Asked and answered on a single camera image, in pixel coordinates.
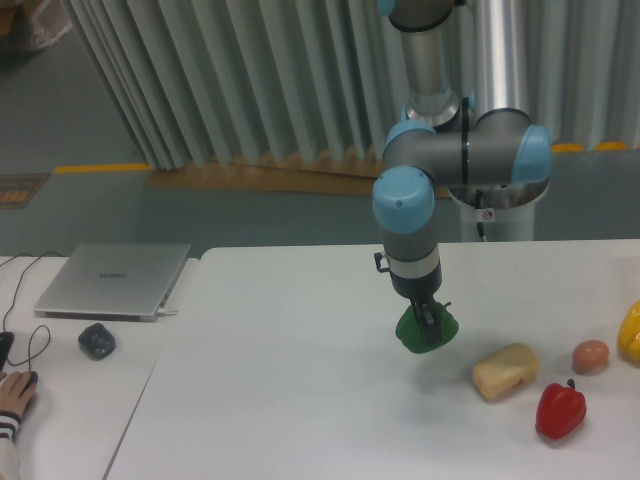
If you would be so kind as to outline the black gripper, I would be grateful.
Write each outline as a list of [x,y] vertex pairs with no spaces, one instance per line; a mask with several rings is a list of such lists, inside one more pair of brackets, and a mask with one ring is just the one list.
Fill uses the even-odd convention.
[[442,273],[435,269],[420,278],[404,278],[390,273],[394,290],[411,301],[411,311],[416,326],[416,338],[435,346],[442,340],[440,319],[433,299],[442,284]]

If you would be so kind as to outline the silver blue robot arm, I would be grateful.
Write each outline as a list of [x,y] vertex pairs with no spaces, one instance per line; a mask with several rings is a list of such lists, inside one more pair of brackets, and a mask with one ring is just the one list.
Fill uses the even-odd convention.
[[546,182],[551,139],[529,115],[524,5],[473,1],[474,91],[452,88],[447,30],[453,1],[382,1],[400,33],[410,96],[389,131],[372,191],[383,249],[376,268],[409,301],[396,336],[411,352],[444,346],[459,325],[436,292],[442,283],[435,192],[440,187]]

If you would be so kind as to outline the striped sleeve forearm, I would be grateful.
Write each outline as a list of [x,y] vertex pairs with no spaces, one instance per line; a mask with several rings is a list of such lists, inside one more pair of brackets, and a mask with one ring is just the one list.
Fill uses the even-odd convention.
[[20,478],[20,457],[15,446],[15,436],[19,431],[21,419],[8,411],[1,412],[1,479],[18,480]]

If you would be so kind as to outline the person's hand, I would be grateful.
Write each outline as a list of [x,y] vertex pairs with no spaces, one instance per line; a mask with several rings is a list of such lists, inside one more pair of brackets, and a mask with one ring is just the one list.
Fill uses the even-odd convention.
[[1,412],[8,411],[23,419],[38,384],[37,382],[29,388],[26,387],[29,372],[1,373]]

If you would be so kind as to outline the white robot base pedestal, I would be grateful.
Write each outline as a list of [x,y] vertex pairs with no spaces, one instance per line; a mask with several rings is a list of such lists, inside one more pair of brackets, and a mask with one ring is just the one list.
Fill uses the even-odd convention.
[[536,204],[547,189],[546,183],[450,188],[460,211],[462,241],[531,241]]

